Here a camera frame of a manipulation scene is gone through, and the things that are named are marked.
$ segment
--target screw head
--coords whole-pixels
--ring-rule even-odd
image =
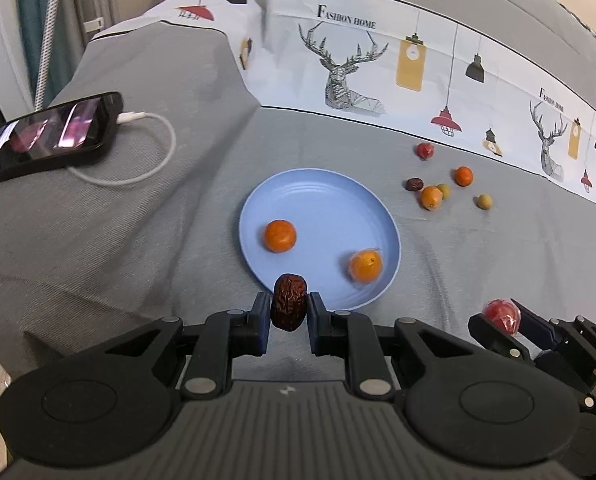
[[[210,394],[216,389],[216,383],[208,377],[194,377],[185,382],[185,390],[192,394]]]
[[[360,391],[371,396],[383,396],[388,394],[392,386],[382,379],[365,379],[360,383]]]

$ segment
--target small yellow fruit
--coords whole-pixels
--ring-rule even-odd
[[[494,201],[491,199],[491,196],[484,194],[478,197],[478,207],[480,209],[489,209],[491,206],[494,205]]]
[[[452,193],[452,189],[447,184],[438,184],[436,186],[443,194],[443,200],[447,200]]]

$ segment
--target deer head print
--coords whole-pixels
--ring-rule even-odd
[[[554,123],[553,130],[549,133],[549,135],[544,134],[544,129],[542,127],[542,114],[540,118],[537,116],[538,107],[542,104],[539,102],[536,106],[532,105],[532,102],[529,101],[529,110],[532,114],[532,119],[534,120],[534,124],[538,128],[538,137],[542,140],[542,149],[540,150],[540,164],[542,165],[542,170],[552,177],[554,180],[558,182],[562,182],[565,179],[565,174],[562,170],[562,166],[556,164],[556,162],[550,157],[549,155],[549,147],[555,142],[558,137],[561,137],[562,134],[567,129],[568,124],[562,124],[562,115],[560,115],[560,126],[558,123]]]
[[[331,59],[331,53],[325,49],[327,38],[322,38],[320,44],[316,44],[313,39],[313,33],[322,25],[320,22],[315,27],[307,31],[307,35],[302,33],[302,27],[298,25],[298,32],[304,45],[314,54],[320,57],[320,64],[329,71],[329,77],[325,86],[325,103],[336,110],[350,110],[360,113],[370,113],[381,115],[384,113],[384,106],[378,99],[366,97],[358,92],[354,92],[347,86],[347,75],[353,74],[358,70],[359,63],[374,61],[385,53],[389,43],[379,52],[378,44],[374,38],[367,33],[372,42],[371,50],[363,54],[360,44],[355,55],[347,57],[342,64],[337,64]]]

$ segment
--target text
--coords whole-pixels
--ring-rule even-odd
[[[369,20],[357,18],[355,16],[347,16],[346,14],[340,14],[338,12],[329,12],[327,6],[323,4],[318,5],[318,17],[332,20],[333,22],[349,23],[350,25],[357,25],[358,27],[376,28],[376,22],[370,22]]]
[[[540,89],[540,97],[542,97],[543,101],[548,102],[551,106],[553,106],[554,108],[558,108],[558,110],[560,110],[561,112],[565,111],[565,108],[560,104],[557,103],[556,101],[554,101],[551,97],[549,97],[545,92],[544,92],[544,88]]]

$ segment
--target blue plastic plate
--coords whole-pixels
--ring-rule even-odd
[[[298,235],[286,253],[263,243],[266,225],[290,221]],[[268,290],[281,274],[300,274],[328,310],[353,310],[378,298],[400,265],[400,235],[392,215],[376,195],[348,176],[305,168],[275,174],[249,195],[240,212],[240,247],[247,264]],[[352,254],[378,248],[383,270],[369,285],[347,273]]]

